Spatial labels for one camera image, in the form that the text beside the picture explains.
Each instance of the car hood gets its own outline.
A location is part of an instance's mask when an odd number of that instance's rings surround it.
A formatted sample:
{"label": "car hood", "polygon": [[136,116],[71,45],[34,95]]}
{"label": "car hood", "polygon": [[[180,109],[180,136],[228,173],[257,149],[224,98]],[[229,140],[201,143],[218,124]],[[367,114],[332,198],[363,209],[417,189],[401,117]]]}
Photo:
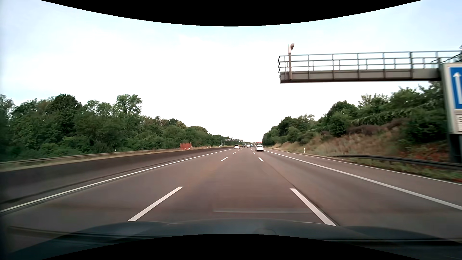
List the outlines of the car hood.
{"label": "car hood", "polygon": [[184,222],[123,222],[85,229],[10,254],[10,259],[38,260],[80,250],[151,238],[206,234],[281,235],[347,243],[417,259],[458,259],[459,241],[381,227],[338,227],[278,219],[233,218]]}

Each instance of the white arrow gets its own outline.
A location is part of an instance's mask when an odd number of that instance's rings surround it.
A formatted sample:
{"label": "white arrow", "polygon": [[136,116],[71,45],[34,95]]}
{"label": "white arrow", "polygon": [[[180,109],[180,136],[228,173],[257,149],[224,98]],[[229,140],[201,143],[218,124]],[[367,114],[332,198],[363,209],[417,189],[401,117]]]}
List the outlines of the white arrow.
{"label": "white arrow", "polygon": [[454,73],[453,77],[456,78],[456,89],[457,89],[457,99],[459,100],[459,105],[462,105],[462,87],[461,87],[461,80],[460,80],[460,73]]}

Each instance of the black border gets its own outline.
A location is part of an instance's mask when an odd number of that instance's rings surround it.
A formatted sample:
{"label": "black border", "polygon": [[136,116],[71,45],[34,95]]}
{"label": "black border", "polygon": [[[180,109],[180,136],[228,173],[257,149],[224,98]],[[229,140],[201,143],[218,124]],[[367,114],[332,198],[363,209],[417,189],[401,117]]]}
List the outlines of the black border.
{"label": "black border", "polygon": [[202,26],[261,26],[319,21],[372,12],[414,1],[198,2],[43,0],[130,19]]}
{"label": "black border", "polygon": [[339,242],[279,235],[210,234],[182,235],[125,242],[63,254],[48,259],[86,259],[104,256],[105,259],[183,258],[210,259],[256,257],[303,257],[321,259],[415,259],[376,249]]}

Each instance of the lamp post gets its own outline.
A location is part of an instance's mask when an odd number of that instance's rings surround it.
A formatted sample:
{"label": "lamp post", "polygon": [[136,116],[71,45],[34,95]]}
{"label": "lamp post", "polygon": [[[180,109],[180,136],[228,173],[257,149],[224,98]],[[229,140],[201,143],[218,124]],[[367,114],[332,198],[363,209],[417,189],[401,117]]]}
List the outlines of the lamp post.
{"label": "lamp post", "polygon": [[291,60],[291,53],[293,50],[294,44],[292,43],[291,45],[287,46],[287,50],[289,52],[289,79],[292,80],[292,60]]}

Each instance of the vegetation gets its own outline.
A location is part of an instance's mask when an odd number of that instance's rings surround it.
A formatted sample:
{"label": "vegetation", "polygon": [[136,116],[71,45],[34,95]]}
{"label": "vegetation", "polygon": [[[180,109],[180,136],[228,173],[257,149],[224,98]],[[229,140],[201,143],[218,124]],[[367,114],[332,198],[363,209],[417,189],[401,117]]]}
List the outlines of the vegetation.
{"label": "vegetation", "polygon": [[175,118],[144,116],[141,103],[137,95],[125,94],[112,105],[97,100],[82,105],[61,94],[15,106],[0,95],[0,161],[170,149],[183,142],[218,146],[230,138],[212,135],[201,126],[188,127]]}
{"label": "vegetation", "polygon": [[446,139],[444,96],[439,82],[430,82],[427,88],[400,88],[391,96],[366,94],[358,105],[339,101],[319,120],[306,114],[286,117],[263,135],[263,144],[310,145],[350,134],[383,135],[395,127],[400,131],[389,144],[397,145],[396,152]]}
{"label": "vegetation", "polygon": [[[331,156],[339,154],[365,154],[365,155],[392,155],[429,161],[447,161],[448,147],[446,141],[413,145],[406,152],[397,150],[396,137],[400,135],[398,128],[383,130],[383,132],[367,136],[364,134],[344,135],[322,141],[321,136],[314,137],[309,144],[301,145],[298,142],[276,144],[275,150],[311,155]],[[418,174],[426,177],[462,182],[462,171],[446,170],[434,167],[425,167],[398,162],[378,161],[369,159],[342,158],[357,164],[368,165],[394,171]]]}

